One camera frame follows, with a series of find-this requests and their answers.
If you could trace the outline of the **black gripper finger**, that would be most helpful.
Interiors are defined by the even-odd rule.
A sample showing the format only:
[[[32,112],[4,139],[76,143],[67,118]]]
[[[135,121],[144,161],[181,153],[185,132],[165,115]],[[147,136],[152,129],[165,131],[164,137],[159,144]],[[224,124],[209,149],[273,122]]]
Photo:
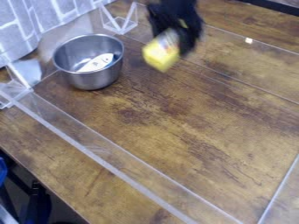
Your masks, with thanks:
[[[181,56],[185,56],[196,47],[196,43],[201,39],[201,33],[201,25],[197,25],[195,27],[181,26],[179,28],[179,48]]]
[[[153,36],[156,37],[160,33],[164,32],[164,30],[167,29],[167,25],[164,24],[164,22],[160,20],[159,17],[149,17],[148,20],[152,26]]]

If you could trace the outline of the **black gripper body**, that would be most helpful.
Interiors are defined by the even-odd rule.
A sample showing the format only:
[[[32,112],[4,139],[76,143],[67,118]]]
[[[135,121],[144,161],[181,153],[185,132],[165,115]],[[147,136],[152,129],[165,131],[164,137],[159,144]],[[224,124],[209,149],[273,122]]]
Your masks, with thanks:
[[[160,18],[168,28],[201,25],[203,20],[196,11],[196,0],[159,0],[157,3],[149,2],[145,5],[148,18]]]

